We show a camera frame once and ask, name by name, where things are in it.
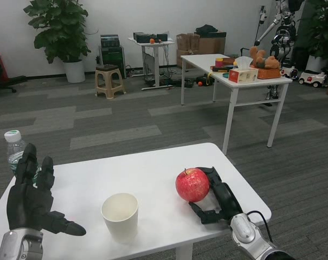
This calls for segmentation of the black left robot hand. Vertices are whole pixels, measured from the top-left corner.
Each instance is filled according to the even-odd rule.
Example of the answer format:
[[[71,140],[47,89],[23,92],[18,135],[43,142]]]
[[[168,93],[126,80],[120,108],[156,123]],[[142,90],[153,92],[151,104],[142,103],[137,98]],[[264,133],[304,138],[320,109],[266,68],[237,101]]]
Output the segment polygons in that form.
[[[29,228],[51,233],[66,233],[84,236],[81,225],[68,221],[61,212],[52,211],[54,185],[54,164],[46,156],[41,170],[37,172],[37,150],[35,145],[26,145],[16,169],[15,184],[11,187],[7,201],[7,218],[11,230]]]

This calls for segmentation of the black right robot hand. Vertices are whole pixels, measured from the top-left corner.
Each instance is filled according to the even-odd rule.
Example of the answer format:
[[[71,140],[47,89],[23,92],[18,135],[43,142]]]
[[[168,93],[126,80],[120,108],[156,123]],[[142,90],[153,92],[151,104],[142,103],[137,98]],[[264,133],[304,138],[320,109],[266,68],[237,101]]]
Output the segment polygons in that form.
[[[218,204],[221,208],[221,211],[217,213],[215,210],[203,211],[198,205],[193,202],[189,202],[190,207],[200,218],[201,223],[212,224],[218,223],[220,220],[226,220],[230,224],[231,219],[240,213],[243,213],[243,210],[234,196],[229,185],[223,182],[215,170],[214,167],[198,167],[199,170],[202,170],[209,180],[210,187],[218,201]]]

